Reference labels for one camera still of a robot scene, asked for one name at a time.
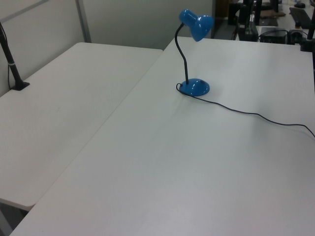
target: floor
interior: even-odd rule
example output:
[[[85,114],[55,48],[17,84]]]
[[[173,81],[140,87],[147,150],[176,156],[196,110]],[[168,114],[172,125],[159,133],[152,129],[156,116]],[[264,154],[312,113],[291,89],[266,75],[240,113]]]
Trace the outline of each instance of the floor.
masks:
[[[28,212],[0,203],[0,236],[9,236]]]

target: black power cord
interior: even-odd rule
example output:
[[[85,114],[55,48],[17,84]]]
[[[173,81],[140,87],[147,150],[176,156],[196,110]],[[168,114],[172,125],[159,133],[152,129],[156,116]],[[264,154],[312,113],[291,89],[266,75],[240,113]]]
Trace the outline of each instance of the black power cord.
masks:
[[[292,29],[289,31],[290,33],[295,33],[295,32],[299,32],[299,33],[303,33],[307,36],[307,33],[305,33],[304,31],[300,30],[300,29]]]
[[[3,26],[1,24],[0,24],[0,28],[1,28],[2,33],[4,34],[6,42],[8,43],[8,39],[6,37],[5,31],[3,29]],[[9,64],[8,64],[8,86],[9,86],[9,90],[11,90],[11,86],[10,86],[10,66],[9,66]]]
[[[258,39],[260,40],[260,37],[261,36],[264,36],[264,35],[267,35],[267,34],[270,34],[270,33],[274,33],[274,32],[286,32],[286,35],[289,33],[289,31],[285,30],[285,29],[278,29],[278,30],[271,30],[271,31],[267,31],[265,33],[262,33],[260,36],[258,36]]]
[[[205,100],[205,99],[202,99],[202,98],[199,98],[199,97],[195,97],[195,96],[191,96],[191,95],[189,95],[189,94],[186,94],[186,93],[184,93],[184,92],[182,92],[182,91],[180,91],[180,90],[178,89],[178,85],[181,86],[181,84],[178,83],[178,84],[176,85],[176,90],[177,90],[178,92],[180,92],[181,94],[183,94],[183,95],[186,95],[186,96],[189,96],[189,97],[198,99],[198,100],[200,100],[200,101],[204,101],[204,102],[208,102],[208,103],[211,103],[211,104],[219,105],[219,106],[224,107],[224,108],[226,108],[226,109],[228,109],[228,110],[230,110],[230,111],[233,111],[233,112],[238,112],[238,113],[242,113],[242,114],[246,114],[246,115],[259,116],[259,117],[261,117],[261,118],[265,119],[266,121],[269,121],[269,122],[271,122],[271,123],[273,123],[273,124],[278,124],[278,125],[283,125],[283,126],[302,126],[302,127],[307,128],[308,131],[310,131],[310,133],[311,133],[311,134],[314,136],[314,138],[315,138],[314,133],[313,133],[306,125],[304,125],[304,124],[282,124],[282,123],[279,123],[279,122],[272,121],[272,120],[270,120],[270,119],[268,119],[268,118],[266,118],[266,117],[264,117],[264,116],[262,116],[261,114],[258,114],[258,113],[242,112],[242,111],[234,110],[234,109],[229,108],[229,107],[226,107],[226,106],[224,106],[224,105],[222,105],[222,104],[220,104],[220,103],[218,103],[218,102],[212,102],[212,101],[208,101],[208,100]]]

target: white desk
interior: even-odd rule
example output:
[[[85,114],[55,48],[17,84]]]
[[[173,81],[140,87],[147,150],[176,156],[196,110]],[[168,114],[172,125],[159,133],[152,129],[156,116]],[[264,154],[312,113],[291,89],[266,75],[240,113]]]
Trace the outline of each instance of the white desk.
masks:
[[[204,99],[315,130],[310,53],[179,43]],[[172,41],[12,236],[315,235],[311,134],[185,97],[184,77]]]
[[[79,43],[0,98],[0,202],[30,210],[161,50]]]
[[[304,10],[306,11],[306,13],[308,14],[308,16],[312,19],[312,15],[313,15],[313,11],[314,11],[314,7],[308,4],[308,1],[306,1],[305,3],[306,7],[304,8]],[[278,21],[278,26],[277,28],[284,28],[285,30],[289,31],[289,30],[293,30],[295,27],[295,21],[293,19],[293,17],[290,15],[290,7],[294,8],[294,5],[289,5],[287,3],[283,3],[282,4],[282,9],[279,9],[279,11],[284,12],[286,15],[282,16],[282,17],[278,17],[277,21]],[[257,26],[257,31],[258,34],[261,34],[261,28],[262,27],[272,27],[272,28],[276,28],[276,26]],[[304,31],[305,33],[308,33],[309,30],[308,29],[302,29],[300,28],[300,30]]]

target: black cable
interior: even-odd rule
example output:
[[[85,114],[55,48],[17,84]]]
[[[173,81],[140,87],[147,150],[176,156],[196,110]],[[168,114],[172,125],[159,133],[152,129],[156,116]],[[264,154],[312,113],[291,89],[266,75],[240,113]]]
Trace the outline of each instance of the black cable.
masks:
[[[178,27],[178,29],[176,30],[175,33],[175,44],[176,47],[179,51],[179,53],[181,54],[183,60],[184,60],[184,68],[185,68],[185,80],[186,80],[186,84],[188,84],[188,69],[187,69],[187,61],[186,61],[186,57],[184,56],[184,53],[182,52],[182,49],[180,48],[178,41],[177,41],[177,36],[178,36],[178,32],[181,30],[181,28],[184,26],[184,23],[181,23],[181,25]]]
[[[199,97],[195,97],[195,96],[191,96],[191,95],[189,95],[189,94],[186,94],[186,93],[184,93],[184,92],[182,92],[182,91],[180,91],[180,90],[178,89],[178,85],[181,86],[181,84],[178,83],[178,84],[176,85],[176,90],[177,90],[178,92],[180,92],[181,94],[183,94],[183,95],[186,95],[186,96],[189,96],[189,97],[198,99],[198,100],[200,100],[200,101],[204,101],[204,102],[208,102],[208,103],[211,103],[211,104],[219,105],[219,106],[224,107],[224,108],[226,108],[226,109],[228,109],[228,110],[230,110],[230,111],[233,111],[233,112],[238,112],[238,113],[242,113],[242,114],[246,114],[246,115],[256,115],[256,116],[259,116],[259,117],[261,117],[261,118],[265,119],[266,121],[269,121],[269,122],[271,122],[271,123],[273,123],[273,124],[278,124],[278,125],[283,125],[283,126],[302,126],[302,127],[307,128],[308,131],[310,131],[310,133],[311,133],[311,134],[314,136],[314,138],[315,138],[314,133],[313,133],[306,125],[304,125],[304,124],[282,124],[282,123],[278,123],[278,122],[269,120],[269,119],[267,119],[266,117],[264,117],[264,116],[262,116],[261,114],[258,114],[258,113],[242,112],[242,111],[234,110],[234,109],[228,108],[228,107],[226,107],[226,106],[224,106],[224,105],[222,105],[222,104],[220,104],[220,103],[218,103],[218,102],[211,102],[211,101],[208,101],[208,100],[199,98]]]
[[[234,35],[236,34],[236,31],[233,31],[232,36],[231,36],[231,40],[234,40]]]
[[[294,31],[294,32],[302,32],[302,33],[304,33],[306,36],[307,36],[307,33],[305,33],[304,31],[302,31],[302,30],[292,30],[292,31]]]
[[[310,5],[311,6],[315,6],[314,2],[312,0],[310,0]]]
[[[10,86],[10,66],[8,65],[8,85],[9,85],[9,90],[11,90]]]
[[[267,31],[265,33],[262,33],[260,36],[258,36],[258,38],[260,38],[261,36],[264,36],[266,34],[270,34],[270,33],[274,33],[274,32],[286,32],[287,34],[289,33],[289,31],[285,30],[285,29],[276,29],[276,30],[271,30],[271,31]]]
[[[1,28],[2,33],[4,34],[6,43],[8,43],[8,38],[6,37],[5,31],[4,31],[4,28],[3,28],[2,24],[1,24],[1,22],[0,22],[0,28]],[[10,66],[9,66],[9,64],[8,64],[8,86],[9,86],[9,90],[11,90],[11,86],[10,86]]]

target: black stand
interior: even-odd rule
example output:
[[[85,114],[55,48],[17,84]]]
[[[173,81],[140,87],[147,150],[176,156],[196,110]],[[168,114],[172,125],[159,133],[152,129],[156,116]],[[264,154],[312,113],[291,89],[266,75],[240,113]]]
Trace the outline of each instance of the black stand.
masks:
[[[22,89],[24,89],[25,87],[27,87],[30,84],[21,80],[18,69],[16,68],[15,62],[14,62],[12,54],[10,52],[9,45],[8,45],[8,42],[7,42],[6,36],[4,34],[4,30],[3,30],[1,23],[0,23],[0,30],[1,30],[0,31],[0,43],[1,43],[2,49],[3,49],[5,57],[6,57],[6,60],[8,61],[8,65],[12,71],[12,74],[13,74],[13,77],[15,80],[15,86],[13,86],[11,89],[21,91]]]
[[[309,29],[309,33],[307,34],[307,38],[303,38],[301,44],[301,51],[302,52],[313,52],[314,51],[314,45],[315,45],[315,40],[313,39],[314,35],[314,30],[315,30],[315,8],[311,20],[311,25]]]
[[[256,26],[278,26],[278,22],[276,18],[265,18],[261,19],[260,14],[262,11],[262,0],[256,1],[256,8],[255,8],[255,19],[254,23]]]
[[[180,52],[180,54],[182,55],[183,57],[183,60],[184,60],[184,66],[185,66],[185,79],[186,79],[186,84],[188,84],[188,70],[187,70],[187,61],[186,61],[186,57],[184,56],[181,48],[179,47],[179,44],[178,44],[178,41],[177,41],[177,36],[178,36],[178,32],[181,30],[181,28],[184,26],[184,23],[181,23],[181,25],[178,27],[178,29],[176,30],[176,33],[175,33],[175,44],[176,44],[176,47],[178,49],[178,51]]]
[[[252,14],[252,5],[248,3],[245,5],[246,1],[243,1],[243,5],[240,8],[238,22],[236,24],[236,29],[240,41],[251,41],[257,42],[258,31],[254,22],[250,21]]]

